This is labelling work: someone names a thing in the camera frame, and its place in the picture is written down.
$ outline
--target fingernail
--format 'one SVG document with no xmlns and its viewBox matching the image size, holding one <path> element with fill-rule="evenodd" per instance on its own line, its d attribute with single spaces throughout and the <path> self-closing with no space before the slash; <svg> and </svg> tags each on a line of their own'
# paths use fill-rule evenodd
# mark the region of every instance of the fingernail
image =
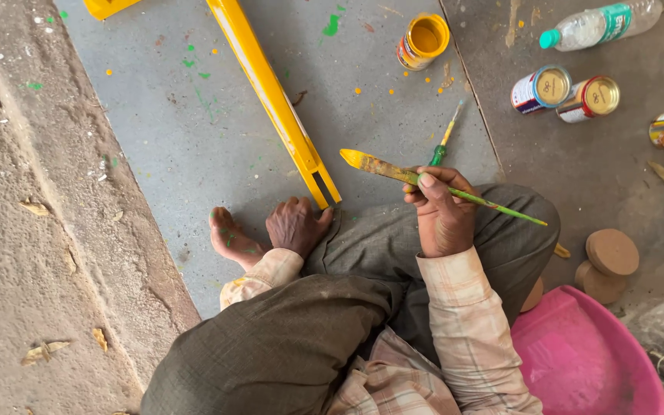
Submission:
<svg viewBox="0 0 664 415">
<path fill-rule="evenodd" d="M 435 177 L 429 173 L 422 173 L 419 175 L 419 185 L 425 188 L 431 187 L 435 184 Z"/>
</svg>

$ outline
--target paintbrush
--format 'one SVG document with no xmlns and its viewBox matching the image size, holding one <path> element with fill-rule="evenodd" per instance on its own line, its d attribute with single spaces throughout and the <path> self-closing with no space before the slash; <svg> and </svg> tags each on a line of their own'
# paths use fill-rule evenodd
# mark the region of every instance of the paintbrush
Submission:
<svg viewBox="0 0 664 415">
<path fill-rule="evenodd" d="M 419 179 L 418 174 L 412 171 L 404 170 L 400 167 L 392 165 L 391 163 L 384 162 L 383 160 L 375 158 L 370 154 L 365 154 L 357 150 L 350 150 L 343 148 L 342 150 L 339 151 L 339 155 L 341 155 L 342 158 L 345 159 L 347 164 L 359 170 L 367 171 L 368 173 L 379 174 L 385 177 L 390 177 L 391 179 L 396 179 L 400 182 L 413 184 L 414 186 L 416 186 L 418 183 Z M 450 191 L 450 193 L 452 193 L 453 196 L 465 199 L 469 202 L 480 204 L 481 206 L 486 206 L 487 208 L 490 209 L 495 209 L 501 213 L 506 213 L 507 215 L 514 216 L 516 218 L 526 219 L 536 224 L 540 224 L 543 226 L 548 225 L 547 223 L 542 222 L 539 219 L 534 219 L 533 217 L 527 216 L 524 213 L 512 211 L 512 209 L 509 209 L 508 207 L 503 207 L 500 204 L 489 202 L 488 200 L 481 199 L 478 196 L 473 196 L 470 193 L 459 191 L 454 188 L 447 188 L 447 189 Z"/>
<path fill-rule="evenodd" d="M 457 120 L 457 115 L 460 114 L 460 109 L 463 108 L 463 100 L 460 100 L 460 103 L 457 104 L 455 109 L 455 115 L 452 116 L 452 120 L 445 130 L 445 137 L 442 138 L 442 143 L 439 146 L 435 147 L 435 155 L 432 156 L 432 161 L 429 162 L 429 165 L 441 165 L 442 159 L 447 155 L 447 140 L 450 139 L 450 134 L 452 133 L 452 127 L 455 126 L 455 121 Z"/>
</svg>

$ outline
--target plastic water bottle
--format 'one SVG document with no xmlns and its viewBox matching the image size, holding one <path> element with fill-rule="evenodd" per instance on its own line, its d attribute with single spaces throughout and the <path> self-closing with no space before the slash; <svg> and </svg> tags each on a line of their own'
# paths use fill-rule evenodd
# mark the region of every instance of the plastic water bottle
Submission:
<svg viewBox="0 0 664 415">
<path fill-rule="evenodd" d="M 659 0 L 628 0 L 616 5 L 586 10 L 567 17 L 555 29 L 540 36 L 542 49 L 561 52 L 591 47 L 649 30 L 662 14 Z"/>
</svg>

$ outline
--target plaid shirt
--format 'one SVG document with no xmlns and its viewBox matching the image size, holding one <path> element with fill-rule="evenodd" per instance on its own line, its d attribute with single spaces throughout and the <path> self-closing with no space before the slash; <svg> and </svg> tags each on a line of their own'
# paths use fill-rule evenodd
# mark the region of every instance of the plaid shirt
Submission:
<svg viewBox="0 0 664 415">
<path fill-rule="evenodd" d="M 521 378 L 501 299 L 474 247 L 438 259 L 417 258 L 429 292 L 429 326 L 440 370 L 386 327 L 370 360 L 358 357 L 327 415 L 540 414 Z M 225 284 L 224 309 L 299 278 L 304 260 L 273 249 L 242 278 Z"/>
</svg>

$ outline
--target sleeve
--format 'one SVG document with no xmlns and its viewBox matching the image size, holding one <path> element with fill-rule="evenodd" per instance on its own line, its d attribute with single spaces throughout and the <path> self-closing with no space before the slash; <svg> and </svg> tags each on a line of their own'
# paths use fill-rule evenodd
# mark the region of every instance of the sleeve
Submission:
<svg viewBox="0 0 664 415">
<path fill-rule="evenodd" d="M 303 265 L 304 260 L 292 250 L 269 250 L 245 275 L 224 285 L 219 295 L 220 309 L 299 279 Z"/>
<path fill-rule="evenodd" d="M 463 415 L 542 413 L 542 403 L 521 377 L 501 299 L 485 278 L 475 247 L 417 262 L 429 292 L 435 350 Z"/>
</svg>

